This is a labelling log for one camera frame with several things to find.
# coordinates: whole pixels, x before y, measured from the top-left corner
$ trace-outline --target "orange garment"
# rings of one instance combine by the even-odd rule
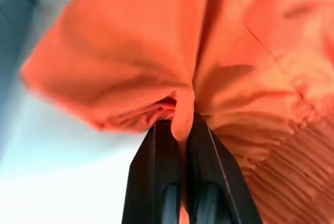
[[[22,69],[100,130],[194,110],[265,223],[334,223],[334,0],[74,0]]]

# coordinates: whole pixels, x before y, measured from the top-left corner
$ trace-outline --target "orange fabric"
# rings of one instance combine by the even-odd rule
[[[334,223],[334,0],[74,0],[22,69],[100,130],[194,110],[265,223]]]

